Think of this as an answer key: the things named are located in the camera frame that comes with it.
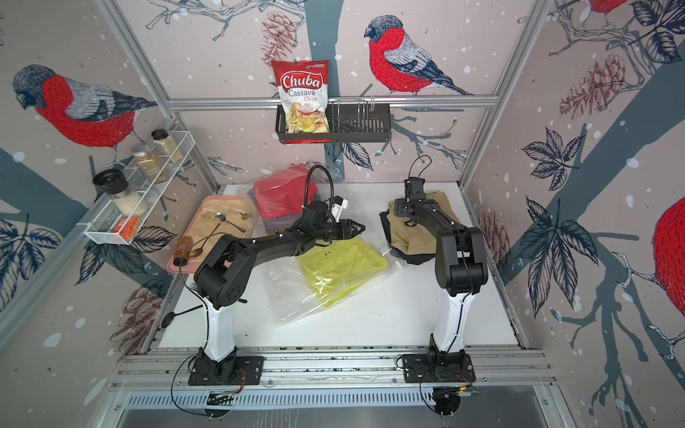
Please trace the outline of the yellow green garment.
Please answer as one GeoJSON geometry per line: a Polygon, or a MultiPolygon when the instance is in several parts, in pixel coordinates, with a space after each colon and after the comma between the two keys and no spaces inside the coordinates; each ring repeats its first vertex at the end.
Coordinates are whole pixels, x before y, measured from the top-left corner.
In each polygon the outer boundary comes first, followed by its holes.
{"type": "Polygon", "coordinates": [[[330,308],[381,278],[390,262],[360,237],[316,246],[297,256],[306,284],[325,308],[330,308]]]}

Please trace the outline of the tan garment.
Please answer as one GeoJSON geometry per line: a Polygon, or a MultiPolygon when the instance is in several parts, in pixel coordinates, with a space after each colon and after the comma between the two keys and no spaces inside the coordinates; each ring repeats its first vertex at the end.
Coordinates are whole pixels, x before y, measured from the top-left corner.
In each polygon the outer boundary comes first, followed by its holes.
{"type": "Polygon", "coordinates": [[[395,202],[390,202],[387,212],[381,213],[382,226],[389,244],[406,256],[433,255],[437,243],[435,237],[424,226],[406,225],[407,219],[397,217],[394,209],[395,202]]]}

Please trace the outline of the clear plastic vacuum bag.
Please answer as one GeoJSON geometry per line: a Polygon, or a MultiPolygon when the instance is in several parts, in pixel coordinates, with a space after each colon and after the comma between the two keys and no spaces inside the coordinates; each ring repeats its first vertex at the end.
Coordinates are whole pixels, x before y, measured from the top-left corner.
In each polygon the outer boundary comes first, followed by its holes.
{"type": "Polygon", "coordinates": [[[299,164],[240,188],[256,208],[260,237],[305,230],[313,239],[304,253],[263,262],[251,273],[248,285],[264,293],[278,325],[333,308],[403,266],[361,202],[332,178],[321,165],[299,164]]]}

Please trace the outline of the black trousers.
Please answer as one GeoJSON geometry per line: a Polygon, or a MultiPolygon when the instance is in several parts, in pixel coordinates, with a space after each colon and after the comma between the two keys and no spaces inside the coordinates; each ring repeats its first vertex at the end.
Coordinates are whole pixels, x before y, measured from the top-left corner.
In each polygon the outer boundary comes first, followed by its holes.
{"type": "Polygon", "coordinates": [[[387,240],[387,244],[389,244],[390,246],[392,256],[405,260],[410,265],[420,265],[427,262],[428,260],[432,260],[435,257],[434,253],[406,254],[392,244],[392,228],[390,220],[388,218],[388,213],[388,210],[386,212],[381,212],[379,217],[384,230],[385,239],[387,240]]]}

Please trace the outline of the red garment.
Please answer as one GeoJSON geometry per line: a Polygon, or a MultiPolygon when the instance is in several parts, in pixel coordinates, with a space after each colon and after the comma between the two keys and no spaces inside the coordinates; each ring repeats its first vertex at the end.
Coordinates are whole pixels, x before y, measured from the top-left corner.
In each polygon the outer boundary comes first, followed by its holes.
{"type": "Polygon", "coordinates": [[[303,206],[311,203],[319,192],[317,185],[311,183],[305,196],[309,170],[305,165],[297,165],[254,183],[254,198],[263,219],[301,215],[303,206]]]}

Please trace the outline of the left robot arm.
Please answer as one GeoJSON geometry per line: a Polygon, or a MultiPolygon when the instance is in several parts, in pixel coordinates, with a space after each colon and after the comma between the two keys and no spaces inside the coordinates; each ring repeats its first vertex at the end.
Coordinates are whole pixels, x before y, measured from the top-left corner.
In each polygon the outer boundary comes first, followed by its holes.
{"type": "Polygon", "coordinates": [[[313,201],[294,225],[258,238],[223,235],[194,273],[194,283],[206,310],[207,333],[196,365],[228,383],[237,372],[234,341],[235,307],[242,299],[253,269],[281,258],[300,256],[318,243],[351,240],[366,230],[352,219],[336,219],[333,206],[313,201]]]}

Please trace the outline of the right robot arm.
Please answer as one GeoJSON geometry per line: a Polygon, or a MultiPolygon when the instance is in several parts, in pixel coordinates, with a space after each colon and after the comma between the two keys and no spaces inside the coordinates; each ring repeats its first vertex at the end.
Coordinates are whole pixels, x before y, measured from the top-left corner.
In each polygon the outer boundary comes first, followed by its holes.
{"type": "Polygon", "coordinates": [[[442,210],[424,191],[419,177],[404,180],[403,198],[395,200],[394,213],[408,226],[422,226],[436,240],[435,278],[448,298],[426,352],[429,367],[464,361],[464,335],[468,312],[489,278],[483,232],[465,226],[442,210]]]}

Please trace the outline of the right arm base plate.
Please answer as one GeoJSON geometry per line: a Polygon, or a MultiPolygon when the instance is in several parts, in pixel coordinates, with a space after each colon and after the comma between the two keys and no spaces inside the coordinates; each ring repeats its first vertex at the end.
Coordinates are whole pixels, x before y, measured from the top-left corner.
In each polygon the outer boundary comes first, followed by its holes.
{"type": "Polygon", "coordinates": [[[476,375],[470,356],[452,353],[430,362],[428,356],[405,354],[399,359],[405,383],[474,383],[476,375]]]}

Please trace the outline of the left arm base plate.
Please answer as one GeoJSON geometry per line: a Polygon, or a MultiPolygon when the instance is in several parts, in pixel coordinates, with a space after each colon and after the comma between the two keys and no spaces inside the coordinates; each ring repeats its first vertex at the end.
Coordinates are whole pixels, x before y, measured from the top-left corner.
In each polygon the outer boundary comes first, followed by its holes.
{"type": "Polygon", "coordinates": [[[191,386],[258,385],[266,359],[257,356],[229,356],[217,363],[202,354],[191,368],[188,384],[191,386]]]}

